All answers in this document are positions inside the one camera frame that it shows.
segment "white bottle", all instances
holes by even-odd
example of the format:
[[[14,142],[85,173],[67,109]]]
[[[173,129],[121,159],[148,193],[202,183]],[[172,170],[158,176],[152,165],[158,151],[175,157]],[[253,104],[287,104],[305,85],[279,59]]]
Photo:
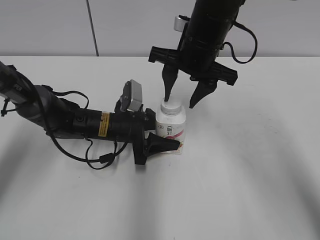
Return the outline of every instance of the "white bottle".
[[[182,154],[185,142],[186,110],[181,101],[170,96],[169,101],[161,101],[156,115],[155,132],[158,136],[166,139],[173,139],[180,142],[180,147],[175,151],[166,151],[169,154]]]

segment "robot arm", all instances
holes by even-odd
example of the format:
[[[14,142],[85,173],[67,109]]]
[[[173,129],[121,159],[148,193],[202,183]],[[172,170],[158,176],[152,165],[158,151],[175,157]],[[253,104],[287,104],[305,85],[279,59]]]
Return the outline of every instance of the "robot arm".
[[[142,88],[134,80],[128,81],[115,112],[102,112],[80,108],[76,103],[57,96],[59,94],[45,85],[33,85],[15,67],[6,66],[0,62],[0,96],[15,104],[17,113],[44,128],[57,148],[70,158],[109,166],[128,143],[132,143],[134,160],[137,165],[146,164],[149,156],[165,151],[178,149],[180,142],[149,134],[145,139],[145,131],[154,130],[156,114],[151,109],[143,111]],[[114,153],[89,160],[66,152],[56,139],[99,139],[123,142],[123,147]]]
[[[252,31],[236,22],[240,7],[245,0],[197,0],[191,18],[175,18],[174,29],[182,32],[177,50],[152,47],[149,62],[164,64],[162,78],[165,101],[177,80],[178,71],[190,75],[198,85],[191,97],[190,108],[202,98],[213,93],[218,80],[233,86],[238,78],[237,71],[215,62],[224,45],[231,47],[232,57],[241,64],[250,62],[256,55],[258,41]],[[235,25],[249,32],[255,40],[255,50],[251,59],[241,62],[236,59],[232,45],[224,40]]]

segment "yellow warning label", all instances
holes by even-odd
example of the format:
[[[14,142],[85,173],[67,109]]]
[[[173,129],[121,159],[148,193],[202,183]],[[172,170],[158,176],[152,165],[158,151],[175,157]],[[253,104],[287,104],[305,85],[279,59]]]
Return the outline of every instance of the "yellow warning label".
[[[103,111],[101,113],[101,122],[100,122],[99,135],[98,135],[99,137],[105,138],[107,136],[109,120],[110,120],[110,113]]]

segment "white table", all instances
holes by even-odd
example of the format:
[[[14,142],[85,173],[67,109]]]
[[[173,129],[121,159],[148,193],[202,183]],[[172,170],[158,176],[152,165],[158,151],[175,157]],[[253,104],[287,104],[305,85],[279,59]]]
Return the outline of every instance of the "white table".
[[[164,95],[162,64],[143,57],[0,57],[34,84],[78,90],[112,111],[130,79],[147,108]],[[183,155],[136,167],[132,146],[94,171],[62,155],[16,113],[0,118],[1,240],[311,240],[320,237],[320,58],[257,58],[235,86],[187,111]],[[187,106],[196,84],[173,89]],[[81,97],[70,96],[84,106]],[[88,143],[60,140],[84,157]],[[95,141],[91,157],[112,151]]]

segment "white wall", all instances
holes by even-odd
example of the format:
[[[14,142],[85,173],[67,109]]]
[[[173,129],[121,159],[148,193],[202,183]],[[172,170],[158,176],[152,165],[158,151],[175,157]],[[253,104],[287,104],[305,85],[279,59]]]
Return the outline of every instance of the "white wall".
[[[0,55],[94,56],[85,0],[0,0]]]
[[[174,17],[190,16],[195,0],[90,0],[101,56],[148,56],[152,46],[176,48]],[[259,40],[259,56],[320,56],[320,0],[246,0],[238,21]],[[232,29],[238,56],[254,42]],[[85,0],[1,0],[0,55],[95,54]],[[230,56],[230,51],[221,52]]]

